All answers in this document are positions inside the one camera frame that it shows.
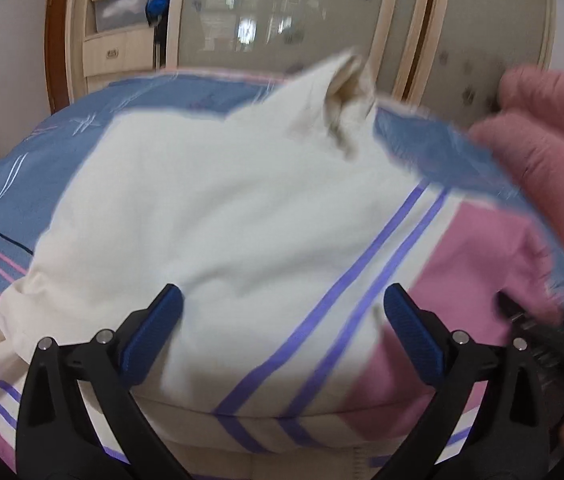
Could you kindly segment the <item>white and pink hooded jacket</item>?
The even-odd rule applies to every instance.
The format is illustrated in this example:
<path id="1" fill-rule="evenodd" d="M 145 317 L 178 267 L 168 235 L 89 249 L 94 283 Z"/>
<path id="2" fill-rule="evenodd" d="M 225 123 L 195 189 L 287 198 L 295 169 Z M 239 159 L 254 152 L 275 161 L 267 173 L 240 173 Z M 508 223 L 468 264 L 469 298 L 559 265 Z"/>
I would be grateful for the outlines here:
<path id="1" fill-rule="evenodd" d="M 16 469 L 36 345 L 119 327 L 166 285 L 131 390 L 201 479 L 369 479 L 433 391 L 385 318 L 400 284 L 501 344 L 508 292 L 562 310 L 536 220 L 389 150 L 427 120 L 378 107 L 345 52 L 285 84 L 140 78 L 47 119 L 0 159 L 0 473 Z"/>

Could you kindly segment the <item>pink folded quilt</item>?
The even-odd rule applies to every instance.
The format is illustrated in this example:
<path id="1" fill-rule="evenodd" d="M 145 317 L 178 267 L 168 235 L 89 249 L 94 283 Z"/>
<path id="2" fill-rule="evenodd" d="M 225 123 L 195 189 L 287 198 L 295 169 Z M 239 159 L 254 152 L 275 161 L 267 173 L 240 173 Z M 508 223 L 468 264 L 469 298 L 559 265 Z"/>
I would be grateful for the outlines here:
<path id="1" fill-rule="evenodd" d="M 499 82 L 500 110 L 468 129 L 564 245 L 564 72 L 525 65 Z"/>

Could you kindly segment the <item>blue striped bed sheet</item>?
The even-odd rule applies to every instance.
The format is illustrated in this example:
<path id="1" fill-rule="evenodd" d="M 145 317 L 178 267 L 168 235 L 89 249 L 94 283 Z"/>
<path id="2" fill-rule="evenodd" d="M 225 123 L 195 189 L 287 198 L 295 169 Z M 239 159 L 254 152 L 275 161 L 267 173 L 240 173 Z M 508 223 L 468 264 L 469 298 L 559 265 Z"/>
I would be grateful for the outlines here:
<path id="1" fill-rule="evenodd" d="M 564 310 L 564 252 L 491 157 L 324 67 L 277 86 L 132 79 L 0 160 L 0 309 L 116 315 L 163 283 L 209 318 Z"/>

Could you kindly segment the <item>wardrobe with frosted sliding doors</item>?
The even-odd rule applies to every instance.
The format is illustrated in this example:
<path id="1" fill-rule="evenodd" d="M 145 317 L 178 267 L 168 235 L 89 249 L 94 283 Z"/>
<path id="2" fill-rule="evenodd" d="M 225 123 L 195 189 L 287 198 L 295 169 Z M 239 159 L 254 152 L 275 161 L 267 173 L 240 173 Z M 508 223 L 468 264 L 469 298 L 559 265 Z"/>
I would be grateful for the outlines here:
<path id="1" fill-rule="evenodd" d="M 67 0 L 70 100 L 163 68 L 289 76 L 340 51 L 367 60 L 376 88 L 466 127 L 496 107 L 502 74 L 547 66 L 555 0 L 170 0 L 154 29 L 154 68 L 83 75 L 94 2 Z"/>

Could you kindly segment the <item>wardrobe drawer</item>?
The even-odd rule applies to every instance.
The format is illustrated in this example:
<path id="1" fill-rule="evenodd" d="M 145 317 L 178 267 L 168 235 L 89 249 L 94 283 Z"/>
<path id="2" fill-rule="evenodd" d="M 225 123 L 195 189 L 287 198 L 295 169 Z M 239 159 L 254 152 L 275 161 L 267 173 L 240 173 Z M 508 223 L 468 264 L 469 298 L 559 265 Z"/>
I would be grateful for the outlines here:
<path id="1" fill-rule="evenodd" d="M 90 37 L 83 43 L 85 77 L 144 72 L 154 68 L 154 29 L 127 28 Z"/>

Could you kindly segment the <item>brown wooden door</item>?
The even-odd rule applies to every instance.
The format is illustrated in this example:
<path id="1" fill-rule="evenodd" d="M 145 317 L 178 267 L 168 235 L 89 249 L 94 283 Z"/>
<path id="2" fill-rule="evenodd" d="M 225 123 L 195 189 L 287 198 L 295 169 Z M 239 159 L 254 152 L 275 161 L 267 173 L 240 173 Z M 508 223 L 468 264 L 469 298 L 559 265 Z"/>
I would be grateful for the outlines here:
<path id="1" fill-rule="evenodd" d="M 69 105 L 66 75 L 67 0 L 46 0 L 44 24 L 44 68 L 48 105 L 55 114 Z"/>

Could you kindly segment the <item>translucent plastic storage box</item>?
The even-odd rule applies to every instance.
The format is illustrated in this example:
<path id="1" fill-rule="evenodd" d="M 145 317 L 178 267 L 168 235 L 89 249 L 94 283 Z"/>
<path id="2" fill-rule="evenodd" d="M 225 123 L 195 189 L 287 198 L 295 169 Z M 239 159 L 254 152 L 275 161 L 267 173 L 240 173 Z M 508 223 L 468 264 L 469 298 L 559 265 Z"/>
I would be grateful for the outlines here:
<path id="1" fill-rule="evenodd" d="M 147 0 L 98 0 L 94 2 L 96 32 L 146 25 Z"/>

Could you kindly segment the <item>blue garment in wardrobe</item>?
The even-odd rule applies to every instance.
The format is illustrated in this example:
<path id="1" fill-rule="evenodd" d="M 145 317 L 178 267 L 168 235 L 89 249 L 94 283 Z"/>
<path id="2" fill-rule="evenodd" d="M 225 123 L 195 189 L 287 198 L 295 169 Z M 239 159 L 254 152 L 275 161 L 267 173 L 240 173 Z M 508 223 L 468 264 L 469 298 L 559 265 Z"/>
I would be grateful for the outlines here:
<path id="1" fill-rule="evenodd" d="M 157 23 L 169 9 L 170 0 L 147 0 L 145 14 L 148 24 Z"/>

